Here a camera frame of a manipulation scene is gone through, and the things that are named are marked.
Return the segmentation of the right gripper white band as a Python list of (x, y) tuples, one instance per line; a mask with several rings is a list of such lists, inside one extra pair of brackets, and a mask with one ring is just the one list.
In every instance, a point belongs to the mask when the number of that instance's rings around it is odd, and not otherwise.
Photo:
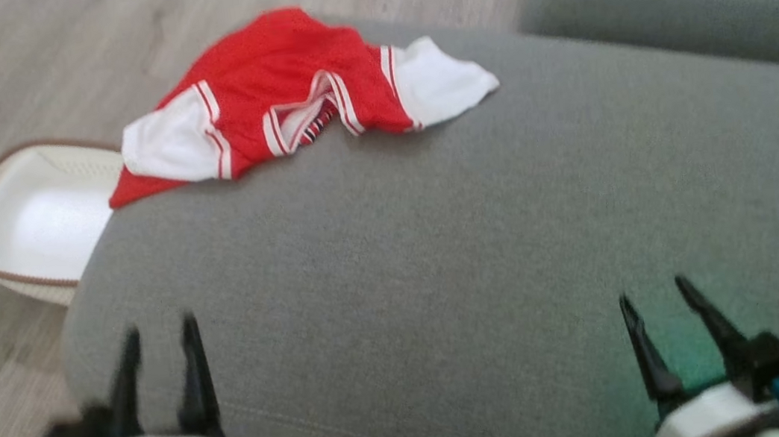
[[(686, 305), (704, 322), (725, 370), (745, 370), (748, 341), (744, 333), (689, 278), (676, 275), (674, 283)], [(769, 388), (755, 391), (741, 379), (718, 382), (696, 395), (686, 393), (630, 298), (620, 294), (619, 303), (646, 393), (659, 410), (654, 437), (779, 437), (779, 403)]]

